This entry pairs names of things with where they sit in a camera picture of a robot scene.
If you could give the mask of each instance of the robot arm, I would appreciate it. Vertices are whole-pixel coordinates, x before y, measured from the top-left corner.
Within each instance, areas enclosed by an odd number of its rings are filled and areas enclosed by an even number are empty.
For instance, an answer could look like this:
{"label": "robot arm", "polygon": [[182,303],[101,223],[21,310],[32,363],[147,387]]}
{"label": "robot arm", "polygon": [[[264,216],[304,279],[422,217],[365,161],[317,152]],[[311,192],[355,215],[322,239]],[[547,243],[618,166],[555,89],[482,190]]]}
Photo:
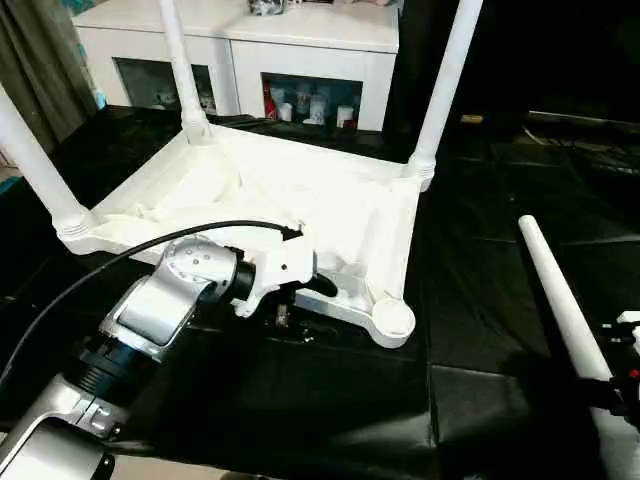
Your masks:
{"label": "robot arm", "polygon": [[113,459],[100,440],[119,432],[198,303],[230,302],[248,317],[268,293],[309,288],[315,276],[303,236],[252,263],[204,236],[171,242],[154,272],[129,288],[0,445],[0,479],[109,478]]}

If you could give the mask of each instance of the white plastic pipe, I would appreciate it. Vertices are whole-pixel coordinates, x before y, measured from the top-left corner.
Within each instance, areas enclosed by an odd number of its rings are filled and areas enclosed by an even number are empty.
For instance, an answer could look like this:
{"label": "white plastic pipe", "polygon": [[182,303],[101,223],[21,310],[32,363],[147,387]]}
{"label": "white plastic pipe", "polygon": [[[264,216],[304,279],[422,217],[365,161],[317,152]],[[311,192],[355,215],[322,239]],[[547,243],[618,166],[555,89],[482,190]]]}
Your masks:
{"label": "white plastic pipe", "polygon": [[[608,381],[611,370],[538,223],[531,215],[525,215],[518,220],[518,225],[576,373],[580,378]],[[600,408],[591,408],[591,417],[598,430],[600,456],[609,478],[640,479],[638,430],[624,418]]]}
{"label": "white plastic pipe", "polygon": [[173,76],[176,80],[180,105],[182,106],[182,129],[190,143],[206,143],[211,136],[209,121],[200,106],[196,82],[187,56],[187,47],[182,33],[182,25],[174,0],[158,0],[164,36],[171,57]]}
{"label": "white plastic pipe", "polygon": [[78,235],[92,225],[90,212],[78,203],[1,84],[0,150],[40,197],[60,237]]}
{"label": "white plastic pipe", "polygon": [[405,175],[422,178],[421,191],[429,188],[435,174],[436,152],[462,75],[469,45],[478,22],[482,0],[460,0],[453,20],[429,108],[424,117],[416,149],[409,158]]}

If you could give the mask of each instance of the cabinet drawer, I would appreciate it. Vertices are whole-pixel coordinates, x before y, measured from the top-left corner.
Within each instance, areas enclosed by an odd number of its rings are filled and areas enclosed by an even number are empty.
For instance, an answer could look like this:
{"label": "cabinet drawer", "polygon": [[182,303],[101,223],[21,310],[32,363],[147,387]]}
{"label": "cabinet drawer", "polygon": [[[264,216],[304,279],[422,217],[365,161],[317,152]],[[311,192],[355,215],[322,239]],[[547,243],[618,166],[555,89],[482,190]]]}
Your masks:
{"label": "cabinet drawer", "polygon": [[240,111],[265,114],[263,78],[289,75],[361,82],[358,128],[382,130],[395,54],[231,41]]}
{"label": "cabinet drawer", "polygon": [[[175,83],[169,74],[169,52],[162,33],[87,27],[77,30],[96,88],[105,94],[109,104],[150,106],[146,105],[149,97],[175,95]],[[185,40],[189,60],[196,66],[194,72],[201,100],[201,90],[208,91],[209,95],[213,94],[218,114],[238,114],[229,40],[189,36]],[[137,83],[130,73],[136,71],[136,63],[140,65]],[[152,75],[159,80],[149,80]],[[163,81],[170,85],[161,85]],[[136,105],[134,99],[144,104]]]}

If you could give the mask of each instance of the black tablecloth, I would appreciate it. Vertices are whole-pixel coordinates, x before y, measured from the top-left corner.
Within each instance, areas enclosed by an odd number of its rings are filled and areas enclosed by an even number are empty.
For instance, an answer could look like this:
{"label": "black tablecloth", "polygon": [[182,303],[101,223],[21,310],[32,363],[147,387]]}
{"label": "black tablecloth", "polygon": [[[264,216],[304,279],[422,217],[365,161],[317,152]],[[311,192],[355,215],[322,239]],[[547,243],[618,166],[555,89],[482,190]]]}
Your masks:
{"label": "black tablecloth", "polygon": [[[373,133],[224,121],[391,161],[411,151]],[[92,207],[178,129],[172,113],[109,108],[53,158]],[[417,327],[405,346],[382,349],[304,311],[305,335],[265,327],[268,311],[202,315],[113,448],[286,478],[597,478],[588,415],[515,222],[536,215],[589,321],[611,321],[639,301],[633,162],[454,132],[420,200],[405,291]],[[35,314],[108,255],[68,253],[25,182],[0,196],[0,218],[4,362]],[[123,264],[56,309],[0,395],[5,429],[148,269]]]}

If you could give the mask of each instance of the cable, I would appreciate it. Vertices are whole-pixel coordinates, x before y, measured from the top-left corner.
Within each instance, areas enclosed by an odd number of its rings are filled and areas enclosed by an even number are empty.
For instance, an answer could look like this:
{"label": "cable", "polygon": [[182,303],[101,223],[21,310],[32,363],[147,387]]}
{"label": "cable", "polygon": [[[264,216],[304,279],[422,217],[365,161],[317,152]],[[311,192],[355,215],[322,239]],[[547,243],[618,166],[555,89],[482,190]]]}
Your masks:
{"label": "cable", "polygon": [[29,339],[29,337],[32,335],[32,333],[34,332],[34,330],[36,329],[36,327],[40,324],[40,322],[42,321],[42,319],[56,306],[58,305],[65,297],[67,297],[67,295],[69,295],[70,293],[72,293],[73,291],[75,291],[76,289],[78,289],[80,286],[82,286],[85,282],[91,280],[93,277],[95,277],[96,275],[99,275],[100,273],[102,273],[103,271],[105,271],[106,269],[108,269],[109,267],[115,265],[116,263],[129,258],[137,253],[140,253],[144,250],[147,250],[151,247],[155,247],[156,245],[160,245],[161,243],[164,242],[169,242],[171,240],[175,240],[176,238],[180,238],[180,237],[184,237],[186,235],[192,235],[194,233],[199,233],[199,232],[204,232],[206,230],[216,230],[219,228],[227,228],[227,227],[259,227],[259,228],[268,228],[271,230],[278,230],[282,233],[282,236],[285,240],[290,239],[290,238],[295,238],[297,236],[300,236],[302,233],[297,231],[297,230],[293,230],[291,228],[288,227],[284,227],[282,225],[278,225],[276,223],[270,223],[270,222],[262,222],[259,220],[227,220],[224,222],[213,222],[213,223],[205,223],[203,225],[197,225],[195,227],[190,227],[190,228],[185,228],[183,230],[178,230],[176,232],[172,232],[172,233],[168,233],[166,235],[162,235],[161,237],[158,238],[154,238],[153,240],[149,240],[147,242],[141,243],[140,245],[137,245],[135,247],[132,247],[128,250],[125,250],[124,252],[116,255],[115,257],[113,257],[112,259],[106,261],[105,263],[103,263],[102,265],[100,265],[98,268],[92,270],[91,272],[87,273],[85,276],[83,276],[82,278],[80,278],[79,280],[75,281],[73,284],[71,284],[71,286],[67,287],[62,293],[60,293],[56,298],[54,298],[51,303],[49,303],[49,305],[47,305],[39,314],[38,316],[33,320],[33,322],[31,322],[31,324],[27,327],[27,329],[25,330],[25,332],[22,334],[22,337],[20,337],[20,340],[18,341],[18,344],[16,345],[16,347],[13,349],[13,351],[11,352],[11,356],[9,357],[9,360],[7,360],[7,363],[4,367],[4,369],[2,370],[2,374],[0,374],[0,392],[4,389],[4,384],[6,383],[6,379],[9,376],[9,373],[11,372],[11,370],[13,369],[13,364],[16,360],[16,358],[18,357],[18,355],[20,354],[20,351],[22,350],[22,348],[24,347],[24,344],[26,343],[26,341]]}
{"label": "cable", "polygon": [[525,127],[524,125],[522,125],[522,130],[524,130],[524,133],[525,133],[525,135],[527,135],[527,137],[529,137],[531,140],[536,142],[538,145],[542,145],[542,146],[546,146],[547,145],[545,142],[543,142],[538,137],[536,137],[533,133],[531,133],[529,131],[529,129],[527,127]]}

